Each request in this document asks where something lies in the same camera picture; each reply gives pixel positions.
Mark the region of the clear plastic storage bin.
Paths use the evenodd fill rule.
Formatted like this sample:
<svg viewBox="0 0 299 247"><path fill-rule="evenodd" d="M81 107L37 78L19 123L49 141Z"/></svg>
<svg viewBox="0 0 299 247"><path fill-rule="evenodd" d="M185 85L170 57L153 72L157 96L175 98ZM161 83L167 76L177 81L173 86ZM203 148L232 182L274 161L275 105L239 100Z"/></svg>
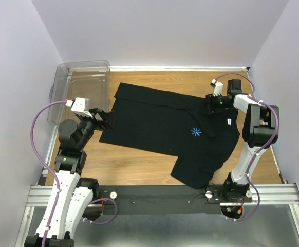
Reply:
<svg viewBox="0 0 299 247"><path fill-rule="evenodd" d="M60 64L55 72L50 101L88 98L91 108L109 110L110 63L106 60Z"/></svg>

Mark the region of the black t shirt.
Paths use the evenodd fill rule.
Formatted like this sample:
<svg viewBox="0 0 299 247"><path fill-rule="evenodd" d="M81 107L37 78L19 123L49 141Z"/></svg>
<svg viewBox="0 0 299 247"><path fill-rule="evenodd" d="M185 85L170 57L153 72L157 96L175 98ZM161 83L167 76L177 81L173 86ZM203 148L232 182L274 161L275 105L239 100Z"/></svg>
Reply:
<svg viewBox="0 0 299 247"><path fill-rule="evenodd" d="M204 98L121 83L112 130L100 142L176 156L171 176L194 189L208 186L239 140L238 111L206 111Z"/></svg>

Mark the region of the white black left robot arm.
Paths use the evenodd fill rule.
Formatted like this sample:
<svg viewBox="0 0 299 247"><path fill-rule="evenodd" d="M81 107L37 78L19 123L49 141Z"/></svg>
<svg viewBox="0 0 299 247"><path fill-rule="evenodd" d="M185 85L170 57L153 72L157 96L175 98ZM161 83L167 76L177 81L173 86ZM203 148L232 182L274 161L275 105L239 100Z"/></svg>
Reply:
<svg viewBox="0 0 299 247"><path fill-rule="evenodd" d="M81 177L87 158L84 147L96 130L113 128L115 112L93 108L75 112L75 115L79 122L67 119L58 126L60 146L52 171L54 185L42 221L34 236L25 239L25 246L73 246L74 232L80 221L100 224L84 216L91 204L110 202L114 207L113 217L117 215L116 202L100 194L98 181Z"/></svg>

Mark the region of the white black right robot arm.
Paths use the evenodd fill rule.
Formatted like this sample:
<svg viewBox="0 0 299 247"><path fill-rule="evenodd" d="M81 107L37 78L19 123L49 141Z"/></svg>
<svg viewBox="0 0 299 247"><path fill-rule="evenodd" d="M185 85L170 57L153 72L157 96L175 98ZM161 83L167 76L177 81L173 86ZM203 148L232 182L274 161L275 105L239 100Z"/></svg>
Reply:
<svg viewBox="0 0 299 247"><path fill-rule="evenodd" d="M222 95L223 84L217 79L211 82L213 93L208 94L210 113L223 108L234 108L245 113L242 129L244 148L237 165L222 185L211 185L205 193L210 203L239 203L240 199L252 200L250 182L252 173L262 154L278 139L279 107L256 100L241 90L241 81L228 81L227 94Z"/></svg>

